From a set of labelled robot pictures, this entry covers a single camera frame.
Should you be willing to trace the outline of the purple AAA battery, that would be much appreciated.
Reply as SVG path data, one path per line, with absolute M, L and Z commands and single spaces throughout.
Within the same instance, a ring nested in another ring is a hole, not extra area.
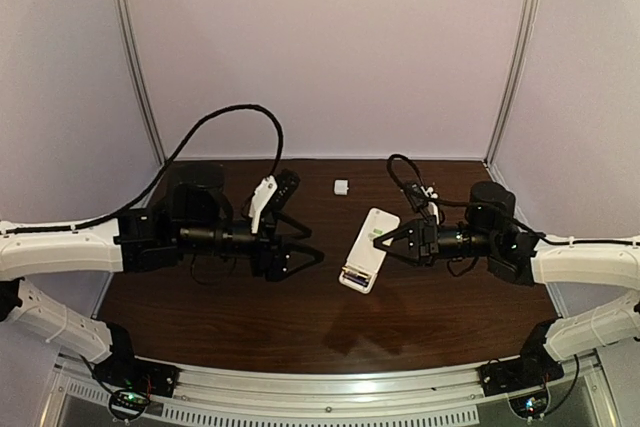
M 344 273 L 344 277 L 350 279 L 353 282 L 365 283 L 369 280 L 367 275 L 364 275 L 359 272 L 347 271 Z

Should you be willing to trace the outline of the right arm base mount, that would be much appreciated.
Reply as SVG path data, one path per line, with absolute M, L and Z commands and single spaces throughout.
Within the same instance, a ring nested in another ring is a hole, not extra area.
M 546 351 L 546 334 L 553 324 L 548 320 L 537 324 L 525 340 L 517 357 L 510 360 L 492 359 L 478 368 L 485 397 L 512 394 L 532 389 L 530 394 L 511 398 L 509 407 L 526 421 L 542 420 L 555 408 L 551 406 L 548 384 L 564 376 L 561 363 Z

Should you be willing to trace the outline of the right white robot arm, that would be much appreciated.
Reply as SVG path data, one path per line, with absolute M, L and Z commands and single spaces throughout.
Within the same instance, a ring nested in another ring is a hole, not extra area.
M 523 360 L 559 363 L 579 353 L 639 335 L 639 240 L 557 237 L 515 216 L 515 195 L 493 181 L 475 183 L 465 219 L 451 227 L 421 215 L 374 239 L 376 249 L 414 266 L 484 257 L 495 277 L 521 286 L 582 283 L 623 287 L 621 297 L 573 317 L 535 326 Z

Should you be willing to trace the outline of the white battery cover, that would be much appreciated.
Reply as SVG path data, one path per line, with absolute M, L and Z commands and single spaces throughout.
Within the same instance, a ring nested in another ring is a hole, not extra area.
M 349 181 L 347 179 L 336 179 L 333 184 L 333 192 L 336 196 L 346 196 L 349 192 Z

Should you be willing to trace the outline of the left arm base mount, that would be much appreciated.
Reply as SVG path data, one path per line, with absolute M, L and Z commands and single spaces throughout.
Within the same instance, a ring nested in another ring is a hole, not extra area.
M 93 365 L 92 377 L 109 394 L 109 412 L 117 421 L 129 424 L 145 413 L 152 396 L 173 396 L 180 369 L 138 358 L 124 327 L 111 322 L 106 327 L 111 334 L 109 355 Z

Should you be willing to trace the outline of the white remote control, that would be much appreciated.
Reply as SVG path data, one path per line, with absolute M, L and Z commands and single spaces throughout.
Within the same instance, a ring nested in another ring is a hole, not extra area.
M 400 218 L 379 208 L 371 208 L 346 257 L 338 277 L 339 282 L 361 294 L 372 290 L 386 254 L 373 246 L 373 240 L 400 225 Z M 365 283 L 353 282 L 344 277 L 347 271 L 359 272 L 369 277 Z

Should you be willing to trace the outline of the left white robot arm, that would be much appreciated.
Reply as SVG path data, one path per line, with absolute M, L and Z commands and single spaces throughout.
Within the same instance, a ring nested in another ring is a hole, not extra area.
M 264 178 L 249 212 L 234 215 L 224 172 L 212 161 L 188 161 L 163 177 L 164 194 L 144 208 L 126 208 L 108 220 L 56 227 L 1 224 L 1 318 L 22 322 L 48 343 L 66 347 L 100 367 L 131 366 L 128 332 L 69 309 L 28 282 L 34 274 L 96 271 L 144 273 L 178 265 L 185 257 L 248 259 L 251 273 L 278 282 L 297 273 L 292 255 L 309 268 L 323 252 L 306 244 L 312 232 L 283 213 L 300 184 L 290 170 Z

